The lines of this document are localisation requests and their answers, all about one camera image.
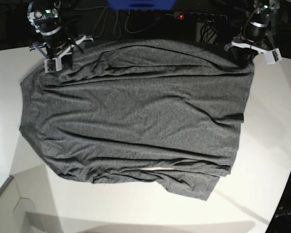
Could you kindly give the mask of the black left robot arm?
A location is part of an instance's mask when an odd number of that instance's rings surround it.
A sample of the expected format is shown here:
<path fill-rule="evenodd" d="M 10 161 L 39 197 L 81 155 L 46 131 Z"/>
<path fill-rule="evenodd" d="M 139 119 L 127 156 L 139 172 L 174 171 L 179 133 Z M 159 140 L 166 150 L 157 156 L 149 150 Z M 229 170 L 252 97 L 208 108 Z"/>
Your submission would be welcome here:
<path fill-rule="evenodd" d="M 256 0 L 253 11 L 242 25 L 240 33 L 226 44 L 225 51 L 231 52 L 236 63 L 245 67 L 255 56 L 263 55 L 266 64 L 282 60 L 280 49 L 275 46 L 271 32 L 271 16 L 280 8 L 278 0 Z"/>

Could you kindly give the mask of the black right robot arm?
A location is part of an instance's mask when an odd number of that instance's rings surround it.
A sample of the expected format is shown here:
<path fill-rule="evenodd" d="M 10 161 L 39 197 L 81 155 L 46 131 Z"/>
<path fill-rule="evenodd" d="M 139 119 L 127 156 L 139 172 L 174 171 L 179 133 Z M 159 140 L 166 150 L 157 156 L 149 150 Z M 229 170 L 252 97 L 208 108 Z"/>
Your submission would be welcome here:
<path fill-rule="evenodd" d="M 44 57 L 46 73 L 72 67 L 74 49 L 84 53 L 81 44 L 94 40 L 90 35 L 70 32 L 64 13 L 61 0 L 34 0 L 28 5 L 27 20 L 43 39 L 41 43 L 34 42 L 29 50 L 36 50 Z"/>

